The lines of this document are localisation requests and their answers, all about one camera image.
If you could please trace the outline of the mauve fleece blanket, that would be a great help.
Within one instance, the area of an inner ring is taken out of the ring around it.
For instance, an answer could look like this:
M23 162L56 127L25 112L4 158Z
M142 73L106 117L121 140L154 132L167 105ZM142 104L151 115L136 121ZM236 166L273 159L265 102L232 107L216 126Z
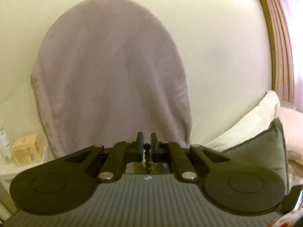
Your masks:
M138 132L188 147L192 129L183 63L174 40L130 0L85 0L44 36L31 74L55 157Z

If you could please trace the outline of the white tube bottle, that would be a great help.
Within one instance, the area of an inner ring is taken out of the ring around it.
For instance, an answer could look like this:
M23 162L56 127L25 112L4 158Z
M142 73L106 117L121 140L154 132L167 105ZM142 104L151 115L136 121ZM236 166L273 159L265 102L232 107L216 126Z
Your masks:
M11 161L10 142L4 127L1 125L0 128L0 143L1 143L1 154L6 163Z

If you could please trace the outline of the pink curtain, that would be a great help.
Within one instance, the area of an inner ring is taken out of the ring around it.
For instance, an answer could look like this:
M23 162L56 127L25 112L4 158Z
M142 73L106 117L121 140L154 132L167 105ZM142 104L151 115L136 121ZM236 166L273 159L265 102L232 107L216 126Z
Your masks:
M266 0L274 42L274 90L302 112L302 0Z

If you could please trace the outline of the grey-green cushion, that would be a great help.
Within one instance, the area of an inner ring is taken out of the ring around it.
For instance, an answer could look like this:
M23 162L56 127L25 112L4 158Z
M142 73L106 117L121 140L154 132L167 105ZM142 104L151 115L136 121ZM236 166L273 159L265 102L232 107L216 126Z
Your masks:
M267 130L222 152L274 171L283 180L285 192L289 192L287 149L279 118L272 120Z

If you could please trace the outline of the small cardboard box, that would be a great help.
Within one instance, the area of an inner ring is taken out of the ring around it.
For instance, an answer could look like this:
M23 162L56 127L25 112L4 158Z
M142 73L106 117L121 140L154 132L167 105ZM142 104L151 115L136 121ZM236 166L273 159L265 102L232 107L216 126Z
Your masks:
M17 139L10 149L13 162L17 166L26 166L40 162L44 149L38 142L38 135L31 134Z

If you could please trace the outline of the white pillow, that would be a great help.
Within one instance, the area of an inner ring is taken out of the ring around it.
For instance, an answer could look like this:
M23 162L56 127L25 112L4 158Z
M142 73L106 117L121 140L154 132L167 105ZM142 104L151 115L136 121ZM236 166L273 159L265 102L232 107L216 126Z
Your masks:
M279 106L280 100L276 92L268 90L265 97L253 110L229 130L204 146L222 152L255 137L269 128L274 119L276 108Z

